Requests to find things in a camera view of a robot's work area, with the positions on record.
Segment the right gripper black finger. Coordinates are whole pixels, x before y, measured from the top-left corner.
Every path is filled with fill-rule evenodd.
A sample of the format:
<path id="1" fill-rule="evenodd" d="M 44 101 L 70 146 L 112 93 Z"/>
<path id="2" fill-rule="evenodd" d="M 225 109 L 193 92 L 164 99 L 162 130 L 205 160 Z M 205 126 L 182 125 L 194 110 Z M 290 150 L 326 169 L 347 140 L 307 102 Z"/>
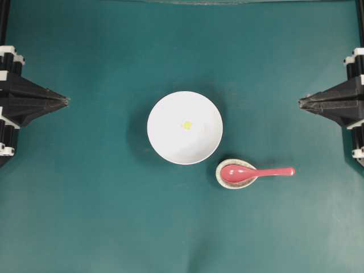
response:
<path id="1" fill-rule="evenodd" d="M 309 102 L 301 109 L 336 122 L 341 127 L 363 123 L 363 102 Z"/>
<path id="2" fill-rule="evenodd" d="M 325 91 L 299 99 L 299 105 L 309 102 L 351 101 L 363 98 L 363 76 L 353 77 Z"/>

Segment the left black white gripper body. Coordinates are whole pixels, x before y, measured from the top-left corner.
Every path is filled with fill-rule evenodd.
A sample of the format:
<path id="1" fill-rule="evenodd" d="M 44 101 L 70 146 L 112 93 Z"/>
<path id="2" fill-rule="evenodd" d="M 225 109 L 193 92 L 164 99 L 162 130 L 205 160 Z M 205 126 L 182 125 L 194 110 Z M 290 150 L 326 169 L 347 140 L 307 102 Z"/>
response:
<path id="1" fill-rule="evenodd" d="M 25 64 L 24 57 L 18 55 L 12 45 L 1 46 L 1 156 L 14 156 L 18 142 L 20 122 L 11 112 L 11 76 L 20 76 Z"/>

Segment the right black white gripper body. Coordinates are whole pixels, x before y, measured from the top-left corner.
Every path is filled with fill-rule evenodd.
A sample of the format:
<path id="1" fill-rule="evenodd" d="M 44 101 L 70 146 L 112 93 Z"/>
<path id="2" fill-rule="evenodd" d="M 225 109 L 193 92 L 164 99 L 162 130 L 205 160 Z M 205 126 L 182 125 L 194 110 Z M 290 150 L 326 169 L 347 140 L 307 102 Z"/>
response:
<path id="1" fill-rule="evenodd" d="M 349 117 L 346 128 L 351 131 L 353 158 L 363 158 L 363 47 L 355 48 L 352 55 L 344 60 L 348 83 L 353 95 L 352 117 Z"/>

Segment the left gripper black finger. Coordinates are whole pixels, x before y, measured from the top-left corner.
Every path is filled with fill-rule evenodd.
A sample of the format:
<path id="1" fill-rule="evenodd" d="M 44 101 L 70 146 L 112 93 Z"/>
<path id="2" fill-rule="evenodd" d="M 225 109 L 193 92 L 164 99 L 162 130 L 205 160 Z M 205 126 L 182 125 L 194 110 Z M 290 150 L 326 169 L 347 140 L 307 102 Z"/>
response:
<path id="1" fill-rule="evenodd" d="M 8 119 L 20 127 L 68 106 L 67 100 L 8 99 Z"/>
<path id="2" fill-rule="evenodd" d="M 41 98 L 68 102 L 68 98 L 48 88 L 39 86 L 19 75 L 8 74 L 8 87 L 11 94 L 27 98 Z"/>

